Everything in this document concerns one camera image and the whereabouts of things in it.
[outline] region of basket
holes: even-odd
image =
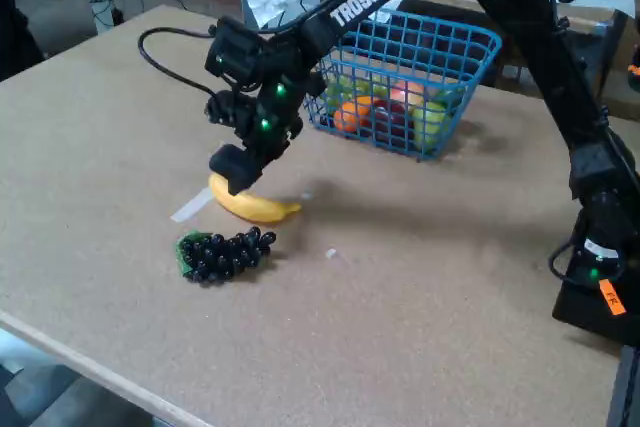
[[[318,129],[435,158],[501,45],[487,29],[381,9],[321,60],[327,89],[304,107]]]

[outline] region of orange label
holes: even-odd
[[[608,279],[602,279],[600,281],[600,292],[604,296],[604,300],[607,301],[609,305],[609,310],[613,315],[620,315],[626,312],[624,305],[620,301],[620,297],[616,292],[616,289],[613,288],[611,282]]]

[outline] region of table surface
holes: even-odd
[[[180,277],[182,234],[249,227],[215,203],[170,220],[233,134],[136,39],[210,22],[162,7],[0,85],[0,327],[178,425],[604,425],[618,347],[551,317],[578,206],[539,100],[478,88],[420,164],[306,128],[255,187],[311,195],[270,263]],[[148,47],[222,87],[206,41]]]

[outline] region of plastic banana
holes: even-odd
[[[211,174],[209,187],[213,196],[225,209],[238,217],[255,223],[274,223],[301,209],[297,203],[276,202],[240,192],[229,194],[227,179],[218,174]]]

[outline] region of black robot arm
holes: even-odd
[[[230,193],[248,188],[283,154],[302,129],[298,110],[304,96],[325,88],[313,67],[386,1],[325,0],[268,38],[260,33],[273,32],[220,20],[206,69],[232,88],[212,97],[206,112],[212,122],[234,127],[245,147],[224,146],[210,161],[229,180]],[[609,128],[567,44],[568,22],[558,20],[555,0],[478,2],[515,40],[569,150],[569,185],[582,210],[573,234],[550,259],[552,272],[563,280],[554,316],[638,344],[640,317],[612,317],[598,292],[600,280],[626,285],[636,275],[640,182],[634,159]],[[246,94],[257,89],[255,97]],[[555,260],[569,248],[572,261],[563,274]],[[633,282],[638,285],[640,278]]]

